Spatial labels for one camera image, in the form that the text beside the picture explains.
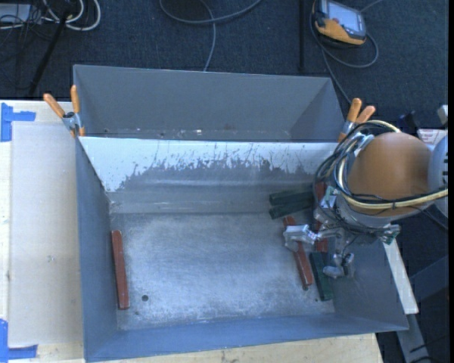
orange device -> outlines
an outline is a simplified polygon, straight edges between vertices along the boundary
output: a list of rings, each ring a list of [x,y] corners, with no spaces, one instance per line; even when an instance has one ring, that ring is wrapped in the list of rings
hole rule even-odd
[[[366,41],[362,13],[333,0],[315,0],[314,28],[328,41],[345,45],[362,45]]]

wire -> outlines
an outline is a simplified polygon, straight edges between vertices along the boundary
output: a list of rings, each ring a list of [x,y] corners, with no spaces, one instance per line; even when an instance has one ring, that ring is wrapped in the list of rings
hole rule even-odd
[[[429,361],[435,361],[436,363],[443,363],[441,360],[432,358],[430,356],[422,356],[421,358],[417,358],[415,360],[411,360],[410,363],[419,363],[420,361],[424,361],[428,359]]]
[[[359,10],[359,12],[363,12],[363,11],[366,11],[367,9],[373,7],[375,4],[378,4],[379,2],[382,2],[383,0],[376,0],[375,2],[372,2],[371,4],[369,5],[366,5],[364,8],[362,8],[361,10]],[[314,32],[314,29],[313,29],[313,12],[310,10],[309,11],[309,28],[311,29],[311,33],[314,37],[314,39],[316,40],[316,42],[318,43],[319,47],[321,48],[322,50],[322,56],[323,56],[323,60],[325,62],[325,65],[326,67],[328,68],[328,72],[330,74],[330,77],[333,79],[335,85],[338,87],[338,89],[340,90],[341,94],[343,95],[343,97],[345,98],[345,101],[350,104],[351,103],[351,99],[350,97],[347,95],[347,93],[343,90],[343,88],[341,87],[341,84],[338,82],[338,80],[336,79],[336,77],[334,76],[334,73],[333,73],[333,70],[331,69],[330,65],[329,65],[329,62],[328,62],[328,59],[326,57],[326,55],[328,55],[330,58],[332,58],[333,60],[337,61],[339,64],[343,64],[344,66],[346,67],[351,67],[351,68],[354,68],[354,69],[365,69],[365,68],[368,68],[370,66],[372,66],[377,60],[378,60],[378,55],[379,55],[379,49],[378,49],[378,44],[377,42],[375,41],[375,39],[367,32],[366,33],[366,37],[370,40],[370,42],[373,44],[373,47],[375,48],[375,55],[374,57],[372,58],[372,60],[370,62],[368,62],[367,64],[350,64],[350,63],[347,63],[343,60],[341,60],[340,58],[336,57],[334,54],[332,54],[330,51],[328,51],[328,49],[325,47],[325,45],[318,39],[318,37],[316,36],[315,32]]]
[[[177,17],[177,16],[174,16],[172,15],[170,12],[168,12],[167,9],[165,9],[164,5],[163,5],[163,0],[159,0],[159,3],[160,3],[160,7],[161,7],[161,10],[168,16],[168,17],[171,17],[172,19],[174,20],[177,20],[181,23],[186,23],[186,24],[197,24],[197,25],[204,25],[204,24],[209,24],[211,23],[212,24],[212,29],[213,29],[213,38],[212,38],[212,45],[210,46],[210,52],[209,52],[209,56],[207,58],[207,62],[205,63],[205,66],[204,66],[204,69],[203,71],[207,71],[209,65],[210,65],[210,61],[212,60],[212,55],[213,55],[213,50],[215,49],[215,45],[216,45],[216,23],[220,22],[220,21],[223,21],[223,20],[228,20],[228,19],[232,19],[232,18],[235,18],[235,17],[238,17],[238,16],[241,16],[242,14],[250,11],[251,9],[253,9],[256,5],[258,5],[262,0],[256,0],[253,4],[249,5],[248,7],[240,10],[240,11],[237,11],[233,14],[229,14],[229,15],[225,15],[225,16],[221,16],[221,17],[214,17],[213,16],[213,13],[212,13],[212,10],[210,9],[210,7],[208,6],[208,4],[204,1],[204,0],[198,0],[200,3],[202,3],[202,5],[207,9],[207,11],[209,12],[209,15],[210,15],[210,19],[206,19],[206,20],[186,20],[186,19],[182,19],[181,17]]]
[[[18,86],[14,80],[7,74],[7,72],[5,71],[5,69],[1,66],[0,64],[0,71],[2,72],[2,74],[5,76],[5,78],[16,88],[16,89],[19,89],[19,90],[25,90],[27,88],[29,88],[30,85],[28,86]]]
[[[101,22],[101,7],[99,5],[98,0],[92,0],[95,5],[96,12],[98,15],[96,17],[95,22],[91,26],[82,27],[82,26],[74,26],[71,24],[72,22],[75,22],[78,19],[80,19],[82,17],[82,14],[84,13],[84,1],[83,0],[77,0],[77,1],[79,2],[79,6],[80,6],[79,13],[75,17],[71,17],[70,19],[66,20],[66,27],[69,29],[73,29],[75,31],[90,31],[90,30],[96,28],[99,25],[99,23]],[[49,14],[50,16],[52,16],[52,18],[50,18],[50,17],[46,17],[44,15],[44,17],[42,17],[42,19],[47,20],[47,21],[52,21],[54,23],[59,23],[61,21],[61,19],[51,9],[51,6],[49,5],[48,1],[42,0],[42,2],[46,6],[46,14]]]
[[[168,12],[165,7],[163,6],[163,0],[160,0],[160,7],[162,9],[162,11],[168,15],[169,17],[171,17],[172,19],[174,20],[177,20],[177,21],[181,21],[182,23],[186,23],[186,24],[209,24],[209,23],[218,23],[222,20],[228,20],[228,19],[232,19],[234,17],[237,17],[237,16],[241,16],[242,14],[245,14],[246,12],[250,11],[252,8],[254,8],[256,5],[258,5],[262,0],[256,0],[253,4],[249,5],[247,8],[244,8],[240,11],[237,11],[233,14],[228,14],[228,15],[225,15],[225,16],[221,16],[221,17],[212,17],[211,19],[206,19],[206,20],[186,20],[186,19],[182,19],[181,17],[177,17],[177,16],[174,16],[172,15],[170,12]]]

black cord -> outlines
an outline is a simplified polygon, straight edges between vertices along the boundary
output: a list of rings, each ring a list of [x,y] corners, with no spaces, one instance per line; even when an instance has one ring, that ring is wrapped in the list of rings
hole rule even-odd
[[[372,2],[371,4],[365,6],[364,8],[362,8],[362,10],[360,10],[360,12],[363,12],[363,11],[366,11],[368,8],[372,7],[373,5],[379,3],[379,2],[382,2],[383,0],[377,0],[375,2]],[[372,58],[372,60],[370,62],[368,62],[367,64],[349,64],[343,60],[341,60],[340,58],[336,57],[334,54],[332,54],[331,52],[328,51],[328,49],[325,47],[325,45],[319,40],[318,36],[316,36],[315,32],[314,32],[314,29],[313,29],[313,12],[312,10],[309,10],[309,28],[311,29],[311,33],[314,37],[314,39],[316,40],[316,42],[318,43],[319,47],[321,48],[322,50],[322,56],[323,56],[323,60],[325,62],[325,65],[328,69],[328,72],[330,74],[330,77],[331,79],[334,81],[334,84],[338,87],[338,90],[340,90],[341,94],[343,95],[345,101],[348,103],[348,104],[351,104],[351,99],[350,97],[347,95],[347,93],[343,90],[343,88],[341,87],[341,84],[338,82],[338,80],[336,79],[334,73],[333,73],[333,70],[331,69],[330,65],[329,65],[329,62],[328,62],[328,59],[326,57],[326,55],[328,55],[330,58],[332,58],[333,60],[337,61],[339,64],[343,64],[344,66],[346,67],[352,67],[352,68],[355,68],[355,69],[365,69],[367,67],[370,67],[372,66],[378,59],[378,44],[377,42],[375,41],[375,39],[367,32],[366,33],[366,37],[367,39],[370,40],[370,42],[373,44],[373,47],[375,48],[375,55],[374,57]]]
[[[0,71],[2,72],[2,74],[5,76],[5,78],[18,90],[26,90],[30,87],[30,85],[28,86],[18,86],[16,82],[14,82],[14,80],[7,74],[7,72],[5,71],[5,69],[1,66],[0,64]]]
[[[419,363],[420,361],[424,361],[426,359],[429,359],[430,361],[435,361],[436,363],[443,363],[443,361],[439,359],[432,358],[430,356],[422,356],[421,358],[417,358],[415,360],[411,360],[409,363]]]
[[[248,11],[252,10],[254,7],[256,7],[262,0],[256,0],[253,4],[249,5],[248,7],[244,8],[244,9],[242,9],[240,11],[237,11],[237,12],[235,12],[233,14],[224,15],[224,16],[221,16],[221,17],[214,17],[212,11],[210,10],[210,7],[207,5],[206,2],[204,2],[204,0],[198,0],[198,1],[207,9],[207,11],[208,11],[208,13],[210,15],[210,19],[206,19],[206,20],[186,20],[186,19],[182,19],[181,17],[174,16],[170,12],[168,12],[167,9],[165,9],[165,7],[163,6],[163,0],[160,0],[160,8],[168,17],[171,17],[172,19],[177,20],[177,21],[179,21],[181,23],[197,24],[197,25],[212,24],[213,40],[212,40],[212,45],[210,47],[209,56],[207,58],[207,62],[205,63],[205,67],[203,69],[203,71],[207,71],[207,69],[208,69],[208,67],[210,65],[210,60],[212,59],[213,50],[214,50],[215,44],[216,44],[216,23],[219,23],[219,22],[222,22],[222,21],[226,22],[227,20],[234,19],[236,17],[240,17],[242,14],[245,14]]]

